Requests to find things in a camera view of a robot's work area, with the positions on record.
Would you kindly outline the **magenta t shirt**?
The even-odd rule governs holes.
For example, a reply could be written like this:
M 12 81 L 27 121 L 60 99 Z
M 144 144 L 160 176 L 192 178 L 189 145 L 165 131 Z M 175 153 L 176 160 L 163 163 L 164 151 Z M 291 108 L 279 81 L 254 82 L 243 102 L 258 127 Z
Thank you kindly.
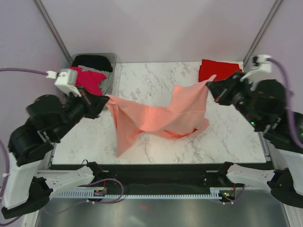
M 103 95 L 101 89 L 99 88 L 99 84 L 103 80 L 107 79 L 105 74 L 91 70 L 83 70 L 80 67 L 70 67 L 70 69 L 77 72 L 77 78 L 75 82 L 76 87 L 84 87 L 93 95 Z

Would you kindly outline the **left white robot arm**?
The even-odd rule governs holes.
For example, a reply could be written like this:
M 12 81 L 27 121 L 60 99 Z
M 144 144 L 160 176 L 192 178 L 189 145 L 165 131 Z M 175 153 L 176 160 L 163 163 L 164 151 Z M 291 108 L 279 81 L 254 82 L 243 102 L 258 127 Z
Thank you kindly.
M 53 145 L 81 119 L 98 118 L 108 101 L 108 96 L 69 93 L 65 104 L 55 95 L 44 95 L 27 107 L 29 118 L 11 133 L 8 144 L 9 176 L 1 209 L 5 219 L 35 212 L 65 190 L 103 183 L 104 175 L 96 162 L 52 178 L 36 174 Z

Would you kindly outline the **grey plastic bin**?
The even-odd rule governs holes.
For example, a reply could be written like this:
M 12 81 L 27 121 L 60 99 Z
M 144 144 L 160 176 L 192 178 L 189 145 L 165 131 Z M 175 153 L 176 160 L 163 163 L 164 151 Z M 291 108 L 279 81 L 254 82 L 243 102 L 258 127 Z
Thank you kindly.
M 116 55 L 114 53 L 79 53 L 71 57 L 71 67 L 79 71 L 90 72 L 90 79 L 99 81 L 98 88 L 103 95 L 110 95 L 116 68 Z

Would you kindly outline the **salmon pink t shirt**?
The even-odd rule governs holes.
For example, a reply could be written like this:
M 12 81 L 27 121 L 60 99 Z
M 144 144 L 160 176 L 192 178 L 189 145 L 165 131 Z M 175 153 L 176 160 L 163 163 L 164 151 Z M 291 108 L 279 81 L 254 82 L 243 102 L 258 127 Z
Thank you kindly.
M 209 79 L 189 87 L 175 86 L 168 106 L 149 106 L 109 95 L 106 103 L 116 128 L 117 156 L 121 156 L 140 134 L 169 140 L 188 138 L 204 132 Z

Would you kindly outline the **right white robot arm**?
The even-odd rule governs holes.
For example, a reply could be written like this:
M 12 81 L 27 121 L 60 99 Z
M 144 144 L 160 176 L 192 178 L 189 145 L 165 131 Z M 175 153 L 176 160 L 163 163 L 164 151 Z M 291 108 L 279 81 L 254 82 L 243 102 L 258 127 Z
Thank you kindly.
M 260 132 L 278 150 L 286 164 L 284 169 L 267 171 L 224 162 L 218 170 L 218 183 L 262 188 L 281 203 L 302 208 L 303 149 L 294 141 L 288 116 L 293 116 L 294 134 L 302 142 L 303 115 L 286 107 L 286 88 L 275 79 L 265 79 L 253 85 L 241 72 L 226 80 L 207 82 L 206 86 L 216 103 L 233 105 L 254 131 Z

